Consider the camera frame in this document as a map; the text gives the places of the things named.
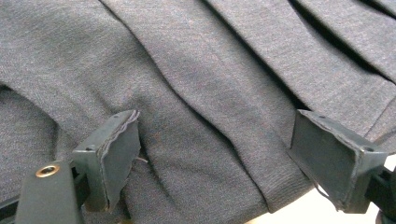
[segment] garment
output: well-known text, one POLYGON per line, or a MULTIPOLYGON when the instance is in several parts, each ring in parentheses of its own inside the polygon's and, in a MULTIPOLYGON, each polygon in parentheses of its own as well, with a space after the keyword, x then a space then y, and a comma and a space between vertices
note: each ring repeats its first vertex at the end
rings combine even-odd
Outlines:
POLYGON ((137 109, 148 163, 134 162, 116 212, 89 223, 242 223, 277 211, 312 187, 285 151, 296 109, 385 150, 396 143, 396 5, 375 6, 1 1, 0 200, 137 109))

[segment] black metal bar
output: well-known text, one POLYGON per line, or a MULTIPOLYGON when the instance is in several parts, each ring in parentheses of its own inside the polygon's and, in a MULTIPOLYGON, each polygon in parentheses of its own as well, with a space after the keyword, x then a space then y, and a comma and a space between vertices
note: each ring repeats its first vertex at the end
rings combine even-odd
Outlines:
POLYGON ((393 222, 396 221, 396 188, 392 185, 395 175, 395 171, 383 167, 380 175, 373 175, 365 195, 393 222))
POLYGON ((0 203, 0 224, 13 223, 19 198, 18 195, 0 203))
POLYGON ((84 222, 72 170, 67 162, 54 161, 27 174, 15 220, 18 224, 84 222))

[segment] gray fabric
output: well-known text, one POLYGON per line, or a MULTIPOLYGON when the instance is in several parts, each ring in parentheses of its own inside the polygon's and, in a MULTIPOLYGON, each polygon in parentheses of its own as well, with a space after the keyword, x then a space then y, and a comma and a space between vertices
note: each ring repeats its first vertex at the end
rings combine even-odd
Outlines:
POLYGON ((285 152, 301 106, 393 147, 395 22, 369 6, 346 5, 358 17, 346 34, 333 18, 347 17, 343 2, 326 2, 332 13, 302 2, 371 70, 287 1, 0 4, 0 83, 10 88, 0 90, 1 200, 28 169, 70 159, 127 109, 141 112, 148 163, 134 163, 118 209, 89 223, 241 223, 275 212, 311 188, 285 152))

